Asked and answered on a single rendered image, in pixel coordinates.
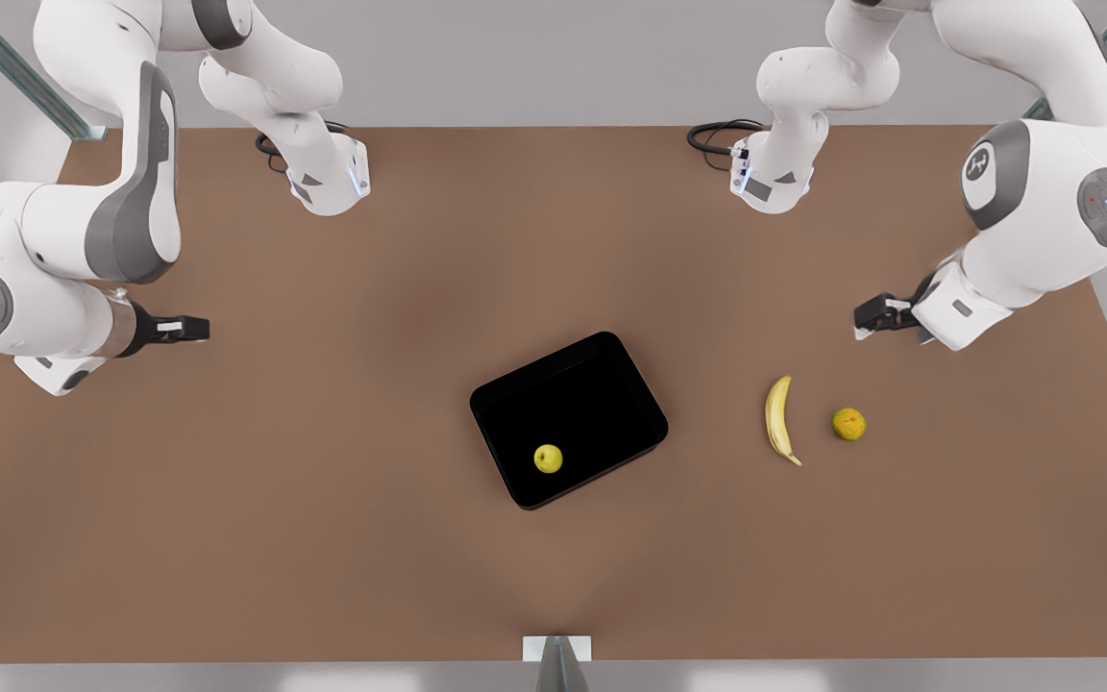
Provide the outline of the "black storage box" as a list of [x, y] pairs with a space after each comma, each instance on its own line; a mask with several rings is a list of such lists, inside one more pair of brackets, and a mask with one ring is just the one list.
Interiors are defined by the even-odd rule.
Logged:
[[[668, 437], [662, 407], [612, 332], [584, 337], [480, 385], [469, 399], [511, 500], [544, 507]], [[534, 465], [534, 451], [554, 444], [565, 463], [554, 474]]]

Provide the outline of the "yellow banana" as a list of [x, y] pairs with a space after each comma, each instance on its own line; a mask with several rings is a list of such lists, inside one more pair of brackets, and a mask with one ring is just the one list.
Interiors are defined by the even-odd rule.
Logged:
[[792, 376], [782, 376], [770, 386], [766, 394], [765, 403], [765, 425], [772, 447], [782, 458], [790, 459], [792, 463], [801, 466], [800, 459], [795, 456], [792, 448], [792, 438], [785, 419], [785, 407], [790, 390]]

